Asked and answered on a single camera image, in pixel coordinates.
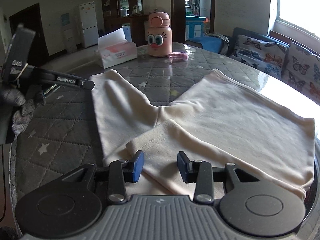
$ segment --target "blue gripper pad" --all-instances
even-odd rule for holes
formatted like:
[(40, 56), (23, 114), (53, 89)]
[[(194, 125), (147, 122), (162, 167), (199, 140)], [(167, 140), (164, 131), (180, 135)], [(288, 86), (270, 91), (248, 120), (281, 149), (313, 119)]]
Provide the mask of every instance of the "blue gripper pad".
[(138, 182), (144, 164), (144, 152), (137, 151), (131, 162), (133, 162), (132, 180)]

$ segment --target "folded towel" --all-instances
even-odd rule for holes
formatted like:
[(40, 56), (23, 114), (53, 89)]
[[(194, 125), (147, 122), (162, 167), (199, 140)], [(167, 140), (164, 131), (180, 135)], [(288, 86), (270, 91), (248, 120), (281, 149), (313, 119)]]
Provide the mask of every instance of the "folded towel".
[[(146, 174), (171, 193), (192, 196), (194, 185), (182, 182), (176, 166), (177, 152), (184, 150), (190, 159), (216, 167), (237, 163), (305, 198), (313, 181), (314, 119), (294, 114), (219, 70), (160, 107), (151, 106), (116, 71), (92, 80), (105, 163), (127, 156), (124, 144), (130, 141), (130, 154), (145, 152)], [(139, 182), (135, 187), (144, 194), (150, 186)], [(223, 195), (222, 188), (215, 193)]]

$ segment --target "gray ribbed panel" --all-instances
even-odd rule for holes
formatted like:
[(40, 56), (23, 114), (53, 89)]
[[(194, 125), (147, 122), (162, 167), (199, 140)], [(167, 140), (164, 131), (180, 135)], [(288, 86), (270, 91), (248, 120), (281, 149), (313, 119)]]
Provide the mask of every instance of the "gray ribbed panel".
[[(245, 240), (212, 207), (188, 196), (137, 196), (110, 206), (95, 226), (67, 240)], [(294, 236), (284, 238), (296, 239)], [(26, 235), (22, 240), (39, 240)]]

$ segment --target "pink water bottle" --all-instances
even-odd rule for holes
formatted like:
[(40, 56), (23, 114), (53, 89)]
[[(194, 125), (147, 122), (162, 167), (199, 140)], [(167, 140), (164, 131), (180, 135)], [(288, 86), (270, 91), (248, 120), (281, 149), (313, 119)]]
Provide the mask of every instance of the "pink water bottle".
[(148, 53), (154, 57), (166, 57), (172, 53), (172, 30), (167, 13), (149, 15)]

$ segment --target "black cable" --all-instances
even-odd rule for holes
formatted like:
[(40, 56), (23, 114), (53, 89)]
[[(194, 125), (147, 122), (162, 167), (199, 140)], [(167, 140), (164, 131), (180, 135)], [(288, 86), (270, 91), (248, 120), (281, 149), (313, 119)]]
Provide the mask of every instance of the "black cable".
[(1, 154), (2, 154), (2, 176), (3, 176), (3, 188), (4, 188), (4, 209), (3, 209), (3, 215), (0, 218), (0, 222), (4, 219), (5, 216), (5, 210), (7, 208), (7, 192), (5, 190), (5, 171), (4, 171), (4, 153), (3, 153), (3, 145), (1, 145)]

